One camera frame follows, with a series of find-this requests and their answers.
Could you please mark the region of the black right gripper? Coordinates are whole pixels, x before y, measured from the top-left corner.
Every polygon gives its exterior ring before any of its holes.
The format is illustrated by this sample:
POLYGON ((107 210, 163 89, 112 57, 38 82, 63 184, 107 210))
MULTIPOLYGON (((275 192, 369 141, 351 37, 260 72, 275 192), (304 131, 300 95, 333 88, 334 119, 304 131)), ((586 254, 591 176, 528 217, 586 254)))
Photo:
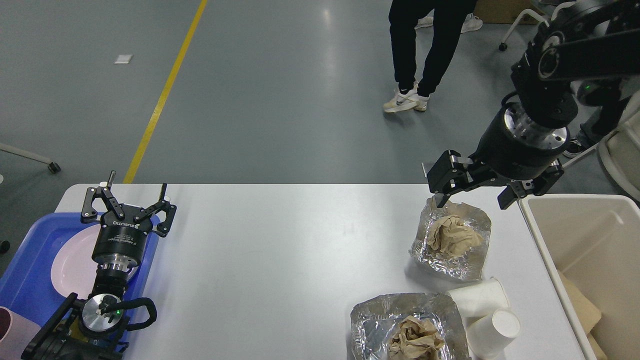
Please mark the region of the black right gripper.
POLYGON ((497 197, 501 210, 547 194, 565 173, 558 157, 569 135, 567 127, 539 125, 521 104, 502 105, 470 157, 446 150, 426 172, 434 205, 443 208, 453 195, 480 187, 506 185, 497 197))

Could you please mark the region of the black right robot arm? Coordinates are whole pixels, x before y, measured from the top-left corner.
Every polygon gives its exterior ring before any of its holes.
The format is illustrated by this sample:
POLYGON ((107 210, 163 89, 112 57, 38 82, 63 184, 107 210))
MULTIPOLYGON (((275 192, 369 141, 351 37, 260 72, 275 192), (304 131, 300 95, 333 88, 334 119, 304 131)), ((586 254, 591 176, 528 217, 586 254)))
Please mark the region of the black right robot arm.
POLYGON ((570 84, 613 81, 606 100, 621 96, 619 82, 639 74, 639 2, 582 0, 541 23, 511 68, 514 91, 468 157, 446 150, 426 170, 431 204, 480 187, 502 187, 500 209, 517 199, 541 196, 562 177, 558 158, 569 145, 569 124, 578 114, 570 84))

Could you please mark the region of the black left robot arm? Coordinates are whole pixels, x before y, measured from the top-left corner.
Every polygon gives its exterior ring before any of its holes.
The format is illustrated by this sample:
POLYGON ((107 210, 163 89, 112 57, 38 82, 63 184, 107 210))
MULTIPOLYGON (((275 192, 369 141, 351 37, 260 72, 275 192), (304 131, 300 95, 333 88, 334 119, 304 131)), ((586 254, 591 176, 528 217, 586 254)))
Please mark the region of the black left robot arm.
POLYGON ((89 187, 80 212, 83 224, 98 223, 91 259, 94 283, 85 299, 71 292, 28 342, 23 360, 121 360, 129 343, 126 333, 144 330, 157 320, 147 297, 126 300, 130 272, 144 261, 150 234, 166 237, 177 207, 163 183, 158 200, 142 207, 119 202, 112 193, 115 171, 89 187))

